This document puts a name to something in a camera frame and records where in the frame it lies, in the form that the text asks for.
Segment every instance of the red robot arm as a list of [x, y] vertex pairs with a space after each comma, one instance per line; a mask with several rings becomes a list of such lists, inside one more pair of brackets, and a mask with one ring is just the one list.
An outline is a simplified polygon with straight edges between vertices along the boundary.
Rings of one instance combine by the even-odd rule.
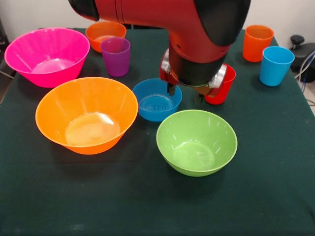
[[[245, 22], [251, 0], [69, 0], [90, 19], [169, 31], [160, 77], [171, 84], [209, 87]], [[209, 89], [196, 89], [205, 94]]]

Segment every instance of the purple cup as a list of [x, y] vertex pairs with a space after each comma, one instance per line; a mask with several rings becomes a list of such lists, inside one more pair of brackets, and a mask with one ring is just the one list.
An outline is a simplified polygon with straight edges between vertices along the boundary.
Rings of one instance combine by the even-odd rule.
[[114, 77], [128, 73], [130, 63], [130, 42], [125, 38], [111, 37], [101, 44], [107, 72]]

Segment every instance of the bowl rim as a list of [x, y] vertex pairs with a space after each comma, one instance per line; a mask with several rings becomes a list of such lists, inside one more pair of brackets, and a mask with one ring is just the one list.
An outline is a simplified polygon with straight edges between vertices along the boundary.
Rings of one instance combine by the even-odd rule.
[[85, 29], [85, 36], [92, 42], [97, 42], [95, 40], [95, 38], [91, 38], [88, 34], [88, 31], [90, 31], [94, 26], [96, 25], [117, 25], [117, 26], [120, 26], [121, 28], [124, 28], [124, 34], [122, 37], [119, 37], [119, 36], [116, 36], [116, 37], [119, 37], [119, 38], [125, 38], [126, 37], [126, 34], [127, 34], [127, 28], [119, 23], [119, 22], [115, 22], [115, 21], [98, 21], [98, 22], [94, 22], [93, 24], [89, 25], [86, 29]]
[[[135, 114], [134, 114], [134, 116], [133, 116], [132, 119], [131, 119], [131, 123], [130, 123], [124, 130], [121, 130], [118, 135], [114, 136], [113, 138], [111, 138], [111, 139], [109, 139], [109, 140], [106, 140], [105, 142], [102, 142], [102, 143], [99, 143], [99, 144], [96, 144], [96, 145], [70, 145], [70, 144], [67, 144], [67, 143], [58, 142], [58, 141], [56, 141], [55, 139], [52, 139], [52, 138], [48, 137], [48, 135], [46, 135], [46, 134], [42, 131], [42, 129], [40, 128], [40, 126], [38, 125], [38, 109], [39, 109], [39, 107], [41, 106], [41, 104], [42, 104], [44, 98], [45, 98], [46, 96], [48, 96], [49, 94], [53, 93], [53, 92], [54, 92], [55, 90], [57, 90], [59, 87], [66, 86], [67, 84], [70, 84], [70, 83], [78, 83], [78, 82], [80, 82], [80, 81], [82, 81], [82, 80], [94, 80], [94, 79], [102, 79], [102, 80], [104, 80], [104, 81], [105, 81], [105, 80], [106, 80], [106, 81], [108, 81], [108, 80], [113, 81], [113, 82], [115, 82], [116, 84], [120, 84], [120, 85], [122, 85], [123, 87], [127, 88], [127, 89], [131, 92], [131, 95], [133, 96], [133, 98], [134, 98], [134, 100], [135, 100], [135, 102], [136, 102]], [[117, 139], [118, 137], [122, 136], [122, 135], [123, 135], [124, 133], [126, 133], [126, 131], [132, 126], [132, 124], [134, 123], [134, 121], [135, 121], [136, 118], [137, 118], [137, 115], [138, 115], [138, 101], [137, 101], [136, 96], [134, 95], [134, 93], [132, 92], [132, 90], [131, 90], [128, 86], [124, 85], [123, 83], [121, 83], [121, 82], [119, 82], [119, 81], [117, 81], [117, 80], [113, 80], [113, 79], [110, 79], [110, 78], [106, 78], [106, 77], [93, 77], [93, 76], [92, 76], [92, 77], [83, 77], [83, 78], [78, 78], [78, 79], [75, 79], [75, 80], [70, 80], [70, 81], [68, 81], [68, 82], [66, 82], [66, 83], [63, 83], [63, 84], [61, 84], [61, 85], [59, 85], [59, 86], [53, 88], [52, 90], [50, 90], [50, 91], [41, 99], [41, 101], [39, 102], [39, 104], [38, 104], [38, 106], [37, 106], [37, 108], [36, 108], [36, 111], [35, 111], [35, 122], [36, 122], [36, 126], [37, 126], [37, 128], [39, 129], [39, 131], [40, 131], [48, 140], [50, 140], [50, 141], [52, 141], [52, 142], [54, 142], [54, 143], [56, 143], [56, 144], [59, 144], [59, 145], [62, 145], [62, 146], [67, 146], [67, 147], [70, 147], [70, 148], [90, 148], [90, 147], [96, 147], [96, 146], [100, 146], [100, 145], [109, 143], [109, 142], [111, 142], [111, 141]]]
[[[171, 118], [172, 116], [175, 116], [175, 115], [180, 114], [180, 113], [186, 113], [186, 112], [200, 112], [200, 113], [211, 114], [212, 116], [215, 116], [215, 117], [219, 118], [220, 120], [222, 120], [224, 123], [227, 124], [228, 127], [230, 127], [230, 129], [232, 130], [233, 136], [234, 136], [234, 138], [235, 138], [235, 149], [234, 149], [234, 152], [233, 152], [233, 154], [231, 155], [231, 157], [228, 159], [228, 161], [226, 161], [224, 164], [222, 164], [222, 165], [220, 165], [219, 167], [216, 167], [216, 168], [214, 168], [214, 169], [209, 169], [209, 170], [205, 170], [205, 171], [193, 171], [193, 170], [188, 170], [188, 169], [184, 169], [184, 168], [182, 168], [182, 167], [179, 167], [178, 165], [174, 164], [174, 162], [170, 161], [168, 158], [166, 158], [166, 157], [163, 155], [163, 153], [162, 153], [162, 151], [161, 151], [161, 149], [160, 149], [160, 147], [159, 147], [159, 144], [158, 144], [158, 136], [159, 136], [160, 128], [161, 128], [162, 125], [163, 125], [169, 118]], [[235, 133], [233, 127], [232, 127], [225, 119], [223, 119], [222, 117], [220, 117], [220, 116], [218, 116], [218, 115], [216, 115], [216, 114], [214, 114], [214, 113], [212, 113], [212, 112], [207, 112], [207, 111], [204, 111], [204, 110], [197, 110], [197, 109], [183, 110], [183, 111], [180, 111], [180, 112], [176, 112], [176, 113], [170, 115], [169, 117], [167, 117], [167, 118], [159, 125], [159, 127], [158, 127], [158, 129], [157, 129], [156, 140], [157, 140], [157, 147], [158, 147], [160, 153], [162, 154], [162, 156], [164, 157], [164, 159], [165, 159], [167, 162], [171, 163], [172, 165], [176, 166], [177, 168], [179, 168], [179, 169], [181, 169], [181, 170], [184, 170], [184, 171], [187, 171], [187, 172], [193, 172], [193, 173], [207, 173], [207, 172], [218, 171], [218, 170], [222, 169], [224, 166], [226, 166], [228, 163], [230, 163], [230, 161], [234, 158], [234, 156], [235, 156], [235, 154], [236, 154], [236, 151], [237, 151], [237, 147], [238, 147], [238, 140], [237, 140], [236, 133]]]
[[[158, 81], [158, 82], [165, 82], [165, 83], [167, 83], [166, 81], [163, 81], [163, 80], [161, 80], [160, 78], [146, 79], [146, 80], [143, 80], [143, 81], [137, 83], [137, 84], [133, 87], [132, 92], [134, 93], [134, 90], [135, 90], [137, 87], [141, 86], [142, 83], [148, 82], [148, 81]], [[177, 107], [181, 104], [181, 102], [182, 102], [182, 100], [183, 100], [183, 92], [182, 92], [182, 90], [181, 90], [181, 88], [180, 88], [179, 86], [177, 86], [176, 89], [178, 89], [178, 91], [180, 92], [181, 99], [180, 99], [180, 101], [179, 101], [177, 104], [175, 104], [175, 106], [174, 106], [173, 108], [170, 108], [170, 109], [165, 110], [165, 111], [152, 112], [152, 111], [145, 110], [145, 109], [143, 109], [143, 108], [141, 108], [141, 107], [139, 106], [139, 110], [142, 110], [142, 111], [145, 111], [145, 112], [149, 112], [149, 113], [152, 113], [152, 114], [162, 114], [162, 113], [169, 112], [169, 111], [171, 111], [171, 110], [177, 108]]]
[[119, 53], [110, 53], [110, 52], [106, 51], [106, 54], [108, 54], [108, 55], [121, 55], [121, 54], [124, 54], [127, 51], [130, 51], [131, 43], [130, 43], [130, 41], [128, 39], [114, 36], [114, 37], [107, 38], [103, 42], [101, 42], [100, 48], [102, 50], [102, 53], [105, 51], [105, 50], [103, 50], [103, 44], [105, 44], [107, 40], [111, 40], [113, 38], [116, 38], [116, 39], [119, 39], [119, 40], [122, 40], [122, 41], [126, 42], [128, 44], [128, 48], [126, 50], [122, 51], [122, 52], [119, 52]]
[[[80, 59], [78, 60], [76, 63], [74, 63], [73, 65], [67, 67], [67, 68], [64, 68], [62, 70], [57, 70], [57, 71], [52, 71], [52, 72], [46, 72], [46, 73], [32, 73], [32, 72], [28, 72], [28, 71], [22, 71], [22, 70], [19, 70], [17, 68], [15, 68], [14, 66], [12, 66], [8, 60], [7, 60], [7, 53], [9, 51], [9, 49], [12, 47], [12, 45], [18, 41], [19, 39], [31, 34], [31, 33], [35, 33], [35, 32], [38, 32], [38, 31], [46, 31], [46, 30], [49, 30], [49, 31], [54, 31], [54, 30], [65, 30], [65, 31], [71, 31], [71, 32], [74, 32], [80, 36], [82, 36], [82, 38], [85, 39], [85, 41], [87, 42], [87, 52], [85, 53], [85, 55]], [[60, 71], [63, 71], [63, 70], [67, 70], [69, 68], [72, 68], [74, 66], [76, 66], [77, 64], [81, 63], [83, 60], [85, 60], [85, 58], [87, 57], [88, 53], [90, 51], [90, 42], [89, 40], [85, 37], [84, 34], [82, 34], [81, 32], [79, 31], [76, 31], [74, 29], [69, 29], [69, 28], [63, 28], [63, 27], [47, 27], [47, 28], [42, 28], [42, 29], [36, 29], [36, 30], [32, 30], [30, 32], [27, 32], [27, 33], [24, 33], [22, 35], [20, 35], [19, 37], [17, 37], [16, 39], [14, 39], [10, 44], [9, 46], [6, 48], [5, 52], [4, 52], [4, 60], [5, 62], [13, 69], [13, 70], [16, 70], [18, 73], [24, 73], [24, 74], [28, 74], [28, 75], [47, 75], [47, 74], [53, 74], [53, 73], [56, 73], [56, 72], [60, 72]]]

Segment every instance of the plastic bowl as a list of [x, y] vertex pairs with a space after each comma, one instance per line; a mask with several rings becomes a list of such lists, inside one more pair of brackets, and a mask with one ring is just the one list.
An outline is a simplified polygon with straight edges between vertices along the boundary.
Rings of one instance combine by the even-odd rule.
[[157, 130], [157, 146], [178, 172], [207, 176], [227, 165], [237, 150], [233, 128], [206, 111], [186, 110], [166, 118]]
[[175, 113], [182, 101], [181, 89], [176, 86], [175, 95], [167, 93], [167, 82], [161, 79], [149, 79], [133, 88], [139, 103], [139, 115], [149, 121], [163, 121]]
[[112, 21], [96, 22], [90, 25], [85, 31], [91, 47], [99, 53], [102, 52], [101, 44], [105, 39], [110, 37], [125, 38], [126, 33], [127, 29], [124, 25]]
[[54, 88], [79, 75], [89, 50], [89, 41], [80, 32], [46, 28], [15, 39], [4, 58], [12, 69], [35, 85]]
[[52, 142], [79, 154], [97, 154], [119, 141], [137, 112], [137, 99], [127, 86], [108, 78], [87, 77], [47, 93], [35, 120]]

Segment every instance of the blue bowl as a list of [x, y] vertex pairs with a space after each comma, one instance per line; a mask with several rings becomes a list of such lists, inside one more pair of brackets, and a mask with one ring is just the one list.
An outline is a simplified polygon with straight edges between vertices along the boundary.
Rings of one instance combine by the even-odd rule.
[[167, 82], [161, 79], [149, 79], [138, 83], [133, 88], [139, 104], [139, 115], [149, 121], [163, 121], [177, 112], [182, 101], [181, 89], [176, 86], [175, 95], [167, 93]]

